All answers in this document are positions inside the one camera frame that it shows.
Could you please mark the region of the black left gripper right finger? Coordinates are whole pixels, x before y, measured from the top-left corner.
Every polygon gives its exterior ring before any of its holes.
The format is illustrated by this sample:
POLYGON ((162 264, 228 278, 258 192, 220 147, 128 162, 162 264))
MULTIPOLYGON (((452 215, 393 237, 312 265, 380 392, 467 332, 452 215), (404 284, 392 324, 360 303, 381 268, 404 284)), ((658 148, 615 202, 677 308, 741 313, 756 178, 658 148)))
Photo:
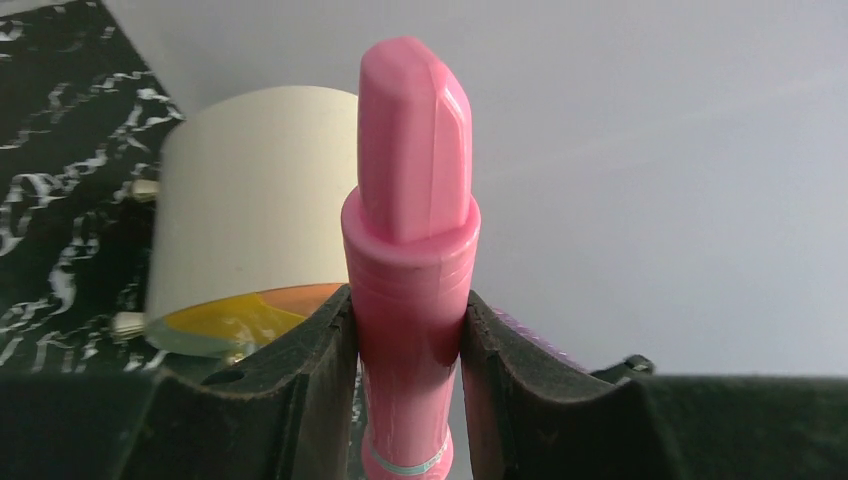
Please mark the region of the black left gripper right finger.
POLYGON ((477 479, 843 479, 843 378, 585 372, 469 298, 461 346, 477 479))

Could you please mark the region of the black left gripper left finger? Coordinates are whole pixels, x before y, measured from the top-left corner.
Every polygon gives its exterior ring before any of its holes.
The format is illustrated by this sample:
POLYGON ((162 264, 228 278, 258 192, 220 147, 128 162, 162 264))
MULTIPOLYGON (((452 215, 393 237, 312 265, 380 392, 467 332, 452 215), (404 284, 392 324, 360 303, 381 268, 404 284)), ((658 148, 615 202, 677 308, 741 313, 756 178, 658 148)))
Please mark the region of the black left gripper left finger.
POLYGON ((5 479, 343 479, 357 340, 347 287, 200 382, 149 373, 5 373, 5 479))

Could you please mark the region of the pink microphone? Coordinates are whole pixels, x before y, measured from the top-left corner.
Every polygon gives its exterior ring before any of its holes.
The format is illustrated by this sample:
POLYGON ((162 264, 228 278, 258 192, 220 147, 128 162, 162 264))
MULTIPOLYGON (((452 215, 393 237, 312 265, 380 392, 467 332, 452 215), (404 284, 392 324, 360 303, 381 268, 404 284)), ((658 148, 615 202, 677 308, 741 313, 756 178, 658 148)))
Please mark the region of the pink microphone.
POLYGON ((356 188, 341 211, 370 479, 443 479, 455 364, 481 230, 472 110, 420 40, 362 57, 356 188))

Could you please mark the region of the round pastel drawer cabinet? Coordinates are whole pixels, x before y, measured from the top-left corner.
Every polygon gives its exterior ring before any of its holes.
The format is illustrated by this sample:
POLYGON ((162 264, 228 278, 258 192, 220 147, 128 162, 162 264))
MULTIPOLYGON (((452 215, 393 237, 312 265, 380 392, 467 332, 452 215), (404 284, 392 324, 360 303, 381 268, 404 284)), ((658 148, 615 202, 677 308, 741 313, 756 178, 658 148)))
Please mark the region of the round pastel drawer cabinet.
POLYGON ((289 332, 347 280, 340 209, 356 183, 357 97, 319 86, 243 94, 167 137, 143 309, 112 320, 175 354, 240 360, 289 332))

